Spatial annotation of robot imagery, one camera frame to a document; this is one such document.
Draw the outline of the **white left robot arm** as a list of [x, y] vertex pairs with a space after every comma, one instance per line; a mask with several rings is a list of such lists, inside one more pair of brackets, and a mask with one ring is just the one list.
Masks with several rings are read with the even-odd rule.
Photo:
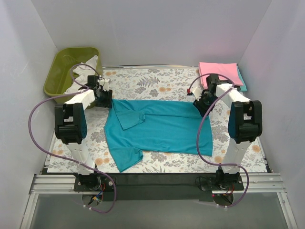
[[96, 191], [101, 187], [101, 178], [96, 172], [95, 162], [89, 155], [85, 143], [87, 123], [85, 109], [96, 107], [112, 107], [112, 90], [109, 89], [110, 79], [98, 79], [89, 75], [87, 83], [79, 89], [79, 93], [63, 104], [55, 106], [55, 135], [69, 149], [72, 158], [80, 165], [75, 176], [81, 185]]

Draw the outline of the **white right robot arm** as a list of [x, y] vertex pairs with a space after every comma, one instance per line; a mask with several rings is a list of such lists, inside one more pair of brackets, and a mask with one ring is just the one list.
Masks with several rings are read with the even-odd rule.
[[227, 76], [216, 73], [206, 73], [204, 76], [207, 89], [189, 86], [187, 94], [195, 97], [193, 105], [203, 120], [220, 100], [230, 108], [227, 128], [230, 141], [224, 160], [221, 163], [213, 163], [217, 170], [203, 182], [202, 187], [209, 190], [233, 190], [234, 187], [242, 185], [241, 162], [248, 147], [262, 134], [262, 104], [258, 100], [250, 100], [241, 95], [234, 81]]

